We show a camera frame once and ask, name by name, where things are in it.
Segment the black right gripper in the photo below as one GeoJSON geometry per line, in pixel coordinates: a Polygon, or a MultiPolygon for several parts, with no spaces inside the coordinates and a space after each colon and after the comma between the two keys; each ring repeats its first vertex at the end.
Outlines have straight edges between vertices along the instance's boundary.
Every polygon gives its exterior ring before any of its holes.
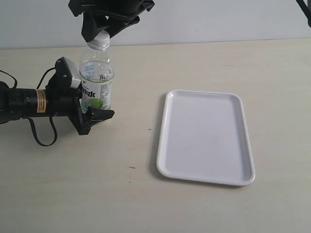
{"type": "Polygon", "coordinates": [[[138,24],[139,15],[151,11],[154,5],[153,0],[70,0],[68,7],[75,17],[83,14],[81,34],[90,42],[104,29],[112,38],[138,24]]]}

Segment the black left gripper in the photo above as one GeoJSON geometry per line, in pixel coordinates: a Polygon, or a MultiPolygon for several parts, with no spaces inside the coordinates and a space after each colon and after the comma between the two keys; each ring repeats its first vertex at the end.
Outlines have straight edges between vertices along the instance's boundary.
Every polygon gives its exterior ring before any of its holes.
{"type": "Polygon", "coordinates": [[[68,117],[79,135],[87,135],[90,126],[86,121],[95,123],[111,119],[115,111],[88,107],[84,116],[80,104],[81,89],[81,85],[76,89],[62,89],[60,84],[46,85],[48,101],[46,114],[53,117],[68,117]]]}

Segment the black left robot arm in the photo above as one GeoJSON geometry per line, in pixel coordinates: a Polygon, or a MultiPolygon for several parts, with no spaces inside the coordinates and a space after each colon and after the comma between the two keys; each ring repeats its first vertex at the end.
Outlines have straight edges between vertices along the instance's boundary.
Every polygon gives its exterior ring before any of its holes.
{"type": "Polygon", "coordinates": [[[9,88],[0,84],[0,122],[27,119],[33,135],[36,136],[35,117],[49,117],[54,131],[53,117],[68,117],[79,135],[87,135],[91,127],[111,119],[113,110],[89,107],[82,112],[81,87],[61,89],[49,83],[45,89],[9,88]]]}

